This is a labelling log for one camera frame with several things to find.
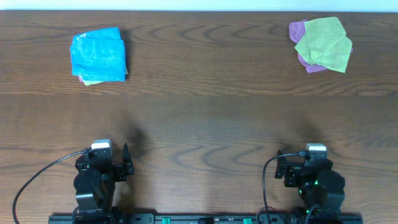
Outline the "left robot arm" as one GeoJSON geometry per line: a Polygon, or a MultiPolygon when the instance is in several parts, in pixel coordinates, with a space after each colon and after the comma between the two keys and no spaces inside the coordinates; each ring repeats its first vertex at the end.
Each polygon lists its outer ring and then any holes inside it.
{"type": "Polygon", "coordinates": [[[113,164],[109,140],[94,142],[83,150],[76,162],[78,175],[73,186],[77,208],[72,213],[73,223],[122,223],[121,212],[113,207],[117,182],[124,182],[134,174],[133,161],[127,144],[123,146],[122,163],[113,164]]]}

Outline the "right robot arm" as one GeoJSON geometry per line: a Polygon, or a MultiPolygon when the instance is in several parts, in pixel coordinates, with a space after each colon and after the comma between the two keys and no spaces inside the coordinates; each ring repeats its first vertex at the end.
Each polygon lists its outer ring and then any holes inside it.
{"type": "Polygon", "coordinates": [[[345,178],[332,170],[327,150],[307,149],[292,155],[303,157],[304,161],[290,162],[287,154],[278,151],[274,177],[283,179],[286,187],[298,189],[305,205],[305,210],[297,216],[299,222],[337,222],[345,199],[345,178]]]}

